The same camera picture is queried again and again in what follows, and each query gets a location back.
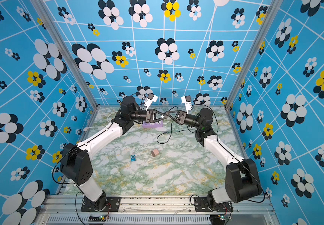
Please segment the purple power strip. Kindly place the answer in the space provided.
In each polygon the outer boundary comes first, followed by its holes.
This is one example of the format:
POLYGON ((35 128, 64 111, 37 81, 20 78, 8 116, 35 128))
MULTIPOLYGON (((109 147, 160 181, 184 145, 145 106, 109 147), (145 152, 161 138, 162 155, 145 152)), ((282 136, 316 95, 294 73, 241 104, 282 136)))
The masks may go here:
POLYGON ((161 128, 163 126, 164 126, 163 121, 158 121, 155 123, 143 122, 143 124, 142 124, 143 128, 161 128))

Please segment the pink usb charger cube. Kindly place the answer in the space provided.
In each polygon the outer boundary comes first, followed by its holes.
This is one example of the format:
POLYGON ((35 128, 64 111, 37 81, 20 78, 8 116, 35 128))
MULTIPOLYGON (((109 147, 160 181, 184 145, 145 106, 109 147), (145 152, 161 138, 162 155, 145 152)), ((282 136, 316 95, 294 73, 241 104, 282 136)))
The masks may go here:
POLYGON ((151 155, 153 156, 153 157, 156 157, 156 156, 158 156, 160 154, 160 152, 159 152, 159 150, 157 150, 157 149, 153 149, 152 151, 151 151, 151 155))

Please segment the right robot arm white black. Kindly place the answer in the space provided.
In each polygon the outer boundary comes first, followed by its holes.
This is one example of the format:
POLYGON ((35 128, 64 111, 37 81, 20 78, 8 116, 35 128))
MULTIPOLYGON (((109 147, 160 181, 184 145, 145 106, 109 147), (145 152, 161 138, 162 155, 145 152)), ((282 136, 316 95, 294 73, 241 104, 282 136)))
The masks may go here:
POLYGON ((216 119, 212 109, 203 108, 197 115, 182 110, 167 111, 165 114, 180 125, 196 128, 196 141, 225 167, 225 185, 207 194, 210 210, 218 211, 229 202, 251 201, 251 198, 263 193, 256 163, 233 152, 213 130, 212 123, 216 119))

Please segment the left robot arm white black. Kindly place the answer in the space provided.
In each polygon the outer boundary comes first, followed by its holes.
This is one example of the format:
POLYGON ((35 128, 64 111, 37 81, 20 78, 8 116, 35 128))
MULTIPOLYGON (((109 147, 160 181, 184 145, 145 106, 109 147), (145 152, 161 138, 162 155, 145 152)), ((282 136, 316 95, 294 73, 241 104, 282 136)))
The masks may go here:
POLYGON ((105 128, 78 144, 69 143, 64 147, 60 171, 79 188, 93 210, 102 211, 107 205, 106 193, 93 178, 92 159, 110 142, 127 133, 135 122, 155 123, 166 117, 154 109, 141 110, 135 97, 125 97, 105 128))

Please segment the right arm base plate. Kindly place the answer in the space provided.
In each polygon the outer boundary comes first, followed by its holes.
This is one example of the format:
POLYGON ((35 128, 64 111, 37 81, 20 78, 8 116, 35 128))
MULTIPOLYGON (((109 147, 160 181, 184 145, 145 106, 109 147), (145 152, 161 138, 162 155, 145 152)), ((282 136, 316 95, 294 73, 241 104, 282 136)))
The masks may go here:
POLYGON ((196 212, 233 212, 233 207, 230 202, 216 203, 209 197, 193 196, 191 202, 195 207, 196 212))

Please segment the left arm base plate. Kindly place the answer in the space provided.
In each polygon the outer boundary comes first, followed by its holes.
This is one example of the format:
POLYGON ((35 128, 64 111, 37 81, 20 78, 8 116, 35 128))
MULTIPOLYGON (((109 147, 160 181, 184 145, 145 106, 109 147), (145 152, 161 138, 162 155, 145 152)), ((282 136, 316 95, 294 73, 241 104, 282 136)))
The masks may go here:
POLYGON ((81 211, 82 212, 118 212, 121 197, 102 197, 97 202, 92 202, 84 197, 81 211))

